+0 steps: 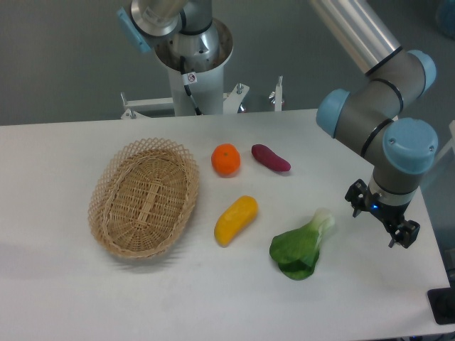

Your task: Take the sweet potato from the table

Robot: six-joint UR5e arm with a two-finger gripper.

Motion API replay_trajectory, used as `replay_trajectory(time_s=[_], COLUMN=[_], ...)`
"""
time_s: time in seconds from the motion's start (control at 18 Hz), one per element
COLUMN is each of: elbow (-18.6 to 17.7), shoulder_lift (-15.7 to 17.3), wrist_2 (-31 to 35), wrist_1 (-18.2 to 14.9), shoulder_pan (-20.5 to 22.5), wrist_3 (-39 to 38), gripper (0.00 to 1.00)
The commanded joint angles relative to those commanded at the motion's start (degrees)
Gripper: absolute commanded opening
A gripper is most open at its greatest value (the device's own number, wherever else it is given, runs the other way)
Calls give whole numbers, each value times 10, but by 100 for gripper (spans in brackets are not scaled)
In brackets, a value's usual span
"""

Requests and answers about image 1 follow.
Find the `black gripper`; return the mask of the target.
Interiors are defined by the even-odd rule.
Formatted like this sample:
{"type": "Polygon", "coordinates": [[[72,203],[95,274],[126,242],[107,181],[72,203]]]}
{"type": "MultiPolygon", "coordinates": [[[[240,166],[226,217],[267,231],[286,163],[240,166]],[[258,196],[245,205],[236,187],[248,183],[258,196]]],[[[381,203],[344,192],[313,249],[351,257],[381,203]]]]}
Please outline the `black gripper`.
{"type": "Polygon", "coordinates": [[[361,212],[369,212],[387,227],[391,236],[389,248],[399,244],[405,249],[416,241],[420,230],[419,223],[405,219],[405,211],[411,199],[410,195],[374,193],[361,179],[355,181],[345,195],[345,200],[353,208],[353,217],[361,212]]]}

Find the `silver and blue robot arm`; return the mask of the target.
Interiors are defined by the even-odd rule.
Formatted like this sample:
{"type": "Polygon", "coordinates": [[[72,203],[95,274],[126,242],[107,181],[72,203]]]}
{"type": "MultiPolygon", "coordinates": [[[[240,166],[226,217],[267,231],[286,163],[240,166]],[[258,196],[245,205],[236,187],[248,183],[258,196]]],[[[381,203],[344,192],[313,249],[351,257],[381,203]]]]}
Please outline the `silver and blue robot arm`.
{"type": "MultiPolygon", "coordinates": [[[[356,93],[332,91],[316,113],[329,136],[373,165],[370,182],[356,181],[346,200],[355,213],[381,221],[393,244],[409,247],[419,224],[406,220],[405,210],[432,167],[438,138],[428,123],[401,119],[400,113],[433,84],[435,64],[419,50],[403,50],[365,1],[312,6],[369,80],[356,93]]],[[[168,69],[176,115],[238,112],[247,90],[222,90],[232,42],[210,1],[133,1],[117,18],[131,44],[154,51],[168,69]]]]}

